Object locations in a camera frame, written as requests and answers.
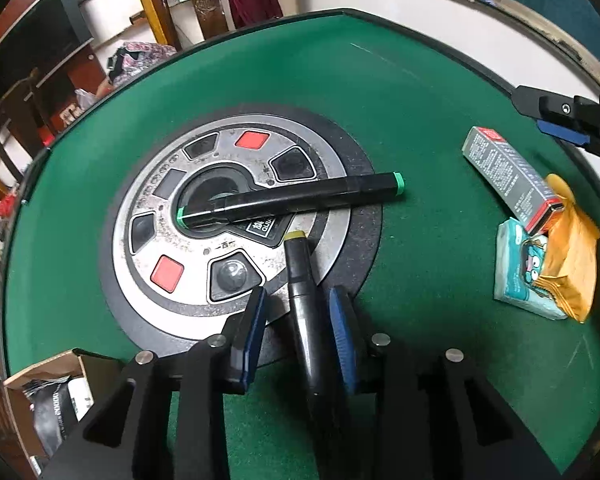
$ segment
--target green table surface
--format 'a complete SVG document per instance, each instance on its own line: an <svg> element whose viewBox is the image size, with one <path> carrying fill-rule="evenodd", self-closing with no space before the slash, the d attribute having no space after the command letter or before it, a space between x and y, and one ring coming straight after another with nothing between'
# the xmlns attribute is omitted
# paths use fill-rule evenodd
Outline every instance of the green table surface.
<svg viewBox="0 0 600 480"><path fill-rule="evenodd" d="M376 171L402 172L406 197L384 206L358 306L414 348L474 358L565 469L600 417L600 306L579 324L493 299L495 235L509 212L462 157L462 142L474 125L495 128L539 173L560 174L599 227L600 196L497 88L417 39L351 16L282 23L182 57L71 129L14 232L4 300L11 373L74 347L133 357L138 348L100 288L107 207L154 144L199 115L247 102L324 115ZM600 275L600 250L598 265ZM232 478L317 477L302 399L290 394L295 377L292 363L280 362L259 370L247 396L225 396Z"/></svg>

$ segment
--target red button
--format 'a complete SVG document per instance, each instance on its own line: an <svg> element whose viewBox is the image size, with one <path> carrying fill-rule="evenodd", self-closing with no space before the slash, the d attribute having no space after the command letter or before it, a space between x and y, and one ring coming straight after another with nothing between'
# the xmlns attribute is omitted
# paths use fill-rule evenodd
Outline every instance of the red button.
<svg viewBox="0 0 600 480"><path fill-rule="evenodd" d="M183 264L179 264L176 260L163 254L155 264L154 272L151 273L151 281L171 294L176 290L183 271Z"/></svg>
<svg viewBox="0 0 600 480"><path fill-rule="evenodd" d="M262 132L244 132L240 139L235 143L238 148L248 148L249 150L259 150L269 139L269 134Z"/></svg>

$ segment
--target teal tissue package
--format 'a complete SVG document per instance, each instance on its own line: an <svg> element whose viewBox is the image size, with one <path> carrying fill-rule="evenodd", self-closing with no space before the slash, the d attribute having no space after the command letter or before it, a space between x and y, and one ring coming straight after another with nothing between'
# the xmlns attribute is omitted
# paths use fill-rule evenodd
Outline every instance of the teal tissue package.
<svg viewBox="0 0 600 480"><path fill-rule="evenodd" d="M535 286L544 263L547 237L530 237L523 225L510 218L498 227L496 277L493 297L547 319L565 319L551 294Z"/></svg>

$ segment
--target yellow plastic wrapper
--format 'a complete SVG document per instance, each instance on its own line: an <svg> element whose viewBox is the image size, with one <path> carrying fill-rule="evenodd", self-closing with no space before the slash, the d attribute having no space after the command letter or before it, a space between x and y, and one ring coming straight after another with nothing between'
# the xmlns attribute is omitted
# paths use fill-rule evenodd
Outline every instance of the yellow plastic wrapper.
<svg viewBox="0 0 600 480"><path fill-rule="evenodd" d="M549 243L536 285L548 290L555 304L567 315L584 322L596 288L596 243L600 229L576 205L568 184L549 174L547 184L562 199L564 211L549 228Z"/></svg>

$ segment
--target yellow marker end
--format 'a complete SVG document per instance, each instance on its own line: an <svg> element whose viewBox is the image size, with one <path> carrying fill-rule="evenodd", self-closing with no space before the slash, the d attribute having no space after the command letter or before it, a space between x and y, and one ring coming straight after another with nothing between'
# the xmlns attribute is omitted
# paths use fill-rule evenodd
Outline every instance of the yellow marker end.
<svg viewBox="0 0 600 480"><path fill-rule="evenodd" d="M304 231L291 231L288 232L282 239L286 241L293 240L294 238L306 238L306 234L304 234Z"/></svg>

